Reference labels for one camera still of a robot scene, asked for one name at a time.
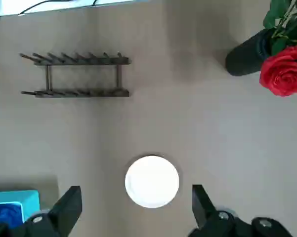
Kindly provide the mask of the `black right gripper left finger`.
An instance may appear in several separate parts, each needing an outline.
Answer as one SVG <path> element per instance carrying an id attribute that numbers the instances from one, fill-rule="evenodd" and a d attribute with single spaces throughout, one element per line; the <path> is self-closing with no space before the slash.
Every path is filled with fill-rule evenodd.
<path id="1" fill-rule="evenodd" d="M 12 229 L 0 223 L 0 237 L 67 237 L 81 213 L 81 187 L 71 186 L 48 213 L 34 215 Z"/>

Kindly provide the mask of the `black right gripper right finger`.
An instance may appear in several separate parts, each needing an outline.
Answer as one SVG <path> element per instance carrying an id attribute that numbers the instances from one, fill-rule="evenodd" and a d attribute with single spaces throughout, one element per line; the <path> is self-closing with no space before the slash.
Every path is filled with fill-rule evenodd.
<path id="1" fill-rule="evenodd" d="M 290 237 L 278 221 L 256 217 L 248 224 L 231 212 L 217 210 L 202 185 L 192 185 L 192 211 L 197 228 L 190 237 Z"/>

